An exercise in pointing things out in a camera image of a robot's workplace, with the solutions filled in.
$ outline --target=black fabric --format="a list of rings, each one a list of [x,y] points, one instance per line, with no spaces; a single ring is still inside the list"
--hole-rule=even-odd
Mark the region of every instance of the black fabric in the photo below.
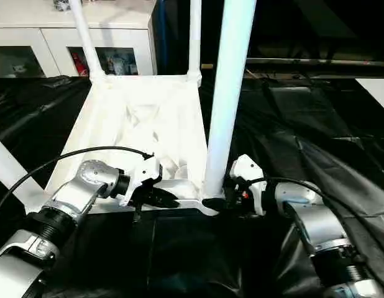
[[[213,80],[203,75],[199,93],[208,136]],[[0,83],[2,104],[11,107],[1,114],[0,134],[27,169],[60,153],[89,90],[79,78],[55,88],[42,83]],[[39,109],[46,101],[60,103]],[[25,102],[27,117],[14,116]],[[26,120],[15,127],[10,118]],[[229,166],[244,153],[269,175],[312,181],[347,202],[384,246],[384,110],[354,80],[244,82]],[[37,181],[47,182],[49,172]],[[19,203],[12,204],[18,208],[8,205],[2,213],[0,242],[23,217]],[[384,252],[356,219],[337,209],[384,280]],[[288,219],[172,210],[143,213],[134,225],[132,214],[89,215],[65,245],[44,297],[317,297],[321,291]]]

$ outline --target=glass cabinet door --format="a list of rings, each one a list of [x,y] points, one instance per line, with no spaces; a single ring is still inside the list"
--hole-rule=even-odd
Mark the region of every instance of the glass cabinet door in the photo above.
[[[88,76],[89,69],[82,47],[68,47],[79,76]],[[132,48],[96,48],[99,62],[107,75],[137,75],[134,50]]]
[[[31,47],[0,47],[0,78],[45,78]]]

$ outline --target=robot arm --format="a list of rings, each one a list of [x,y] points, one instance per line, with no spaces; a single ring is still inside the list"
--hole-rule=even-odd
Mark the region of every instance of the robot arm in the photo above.
[[[76,176],[61,186],[39,212],[29,213],[23,228],[0,249],[0,298],[38,297],[45,283],[45,269],[59,257],[60,249],[95,199],[119,196],[123,204],[125,198],[128,203],[139,186],[161,180],[161,174],[154,156],[130,176],[102,161],[82,163]]]
[[[263,171],[247,155],[242,155],[232,165],[230,175],[236,181],[248,181],[262,178]],[[263,215],[262,203],[275,200],[279,213],[293,219],[315,271],[326,288],[324,297],[384,298],[382,289],[367,274],[366,266],[343,226],[324,205],[322,197],[296,183],[270,183],[262,181],[249,186],[254,211]]]

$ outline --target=red bottle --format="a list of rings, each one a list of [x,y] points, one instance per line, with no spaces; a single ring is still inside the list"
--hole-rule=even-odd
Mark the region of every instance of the red bottle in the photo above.
[[[75,62],[76,70],[80,76],[88,76],[88,70],[81,62],[80,57],[77,53],[72,53],[73,62]]]

